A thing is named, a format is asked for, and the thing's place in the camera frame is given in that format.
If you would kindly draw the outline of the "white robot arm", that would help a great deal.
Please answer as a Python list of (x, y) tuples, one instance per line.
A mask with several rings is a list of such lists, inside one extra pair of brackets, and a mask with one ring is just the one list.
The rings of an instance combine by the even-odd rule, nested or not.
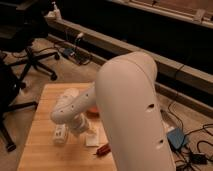
[(150, 55), (136, 51), (117, 56), (100, 68), (82, 93), (60, 97), (51, 113), (56, 124), (82, 133), (82, 115), (95, 106), (118, 171), (176, 171), (159, 109), (155, 80), (157, 65)]

